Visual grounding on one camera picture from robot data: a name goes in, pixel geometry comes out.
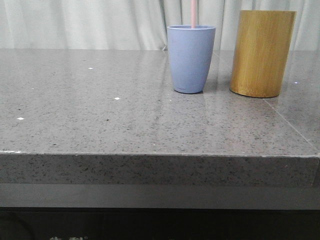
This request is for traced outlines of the pink chopstick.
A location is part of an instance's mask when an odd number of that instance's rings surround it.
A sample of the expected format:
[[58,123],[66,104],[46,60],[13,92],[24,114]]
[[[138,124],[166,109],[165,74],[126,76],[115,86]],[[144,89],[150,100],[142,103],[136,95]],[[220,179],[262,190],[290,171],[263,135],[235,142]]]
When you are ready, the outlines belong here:
[[197,25],[197,0],[191,0],[190,14],[191,14],[191,28],[195,29]]

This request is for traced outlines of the white curtain backdrop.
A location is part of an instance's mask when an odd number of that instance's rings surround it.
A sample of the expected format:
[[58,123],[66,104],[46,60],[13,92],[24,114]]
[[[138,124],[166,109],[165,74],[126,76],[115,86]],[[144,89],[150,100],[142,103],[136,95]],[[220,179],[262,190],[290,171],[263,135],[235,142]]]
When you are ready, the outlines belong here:
[[[320,48],[317,0],[200,0],[197,21],[216,28],[214,49],[235,47],[240,11],[295,11],[290,48]],[[3,0],[3,49],[165,50],[167,26],[188,25],[188,0]]]

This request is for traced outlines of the blue plastic cup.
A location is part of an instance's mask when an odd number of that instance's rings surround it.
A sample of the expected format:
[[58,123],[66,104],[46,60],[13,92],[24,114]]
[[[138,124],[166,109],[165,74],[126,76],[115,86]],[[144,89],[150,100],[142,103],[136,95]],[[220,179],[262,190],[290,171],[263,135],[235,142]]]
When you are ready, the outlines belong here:
[[168,56],[173,89],[183,94],[203,91],[213,55],[216,27],[167,27]]

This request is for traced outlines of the bamboo cylinder holder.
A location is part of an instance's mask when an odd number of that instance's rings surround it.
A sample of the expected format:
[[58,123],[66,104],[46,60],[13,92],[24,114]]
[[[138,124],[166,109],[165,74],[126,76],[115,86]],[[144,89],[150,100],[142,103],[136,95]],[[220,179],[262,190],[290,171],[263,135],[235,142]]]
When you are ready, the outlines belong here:
[[280,94],[296,12],[241,10],[230,90],[253,98]]

